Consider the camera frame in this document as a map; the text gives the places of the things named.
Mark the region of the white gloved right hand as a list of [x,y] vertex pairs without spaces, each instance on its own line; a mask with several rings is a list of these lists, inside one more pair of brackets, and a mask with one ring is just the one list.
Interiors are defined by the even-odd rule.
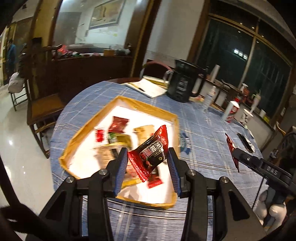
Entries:
[[268,214],[274,219],[274,221],[272,221],[269,225],[265,226],[266,232],[272,232],[282,225],[287,214],[287,208],[285,202],[283,202],[283,204],[273,204],[269,209],[267,209],[265,204],[266,199],[267,190],[260,194],[259,202],[254,213],[256,214],[261,225],[263,225],[263,220]]

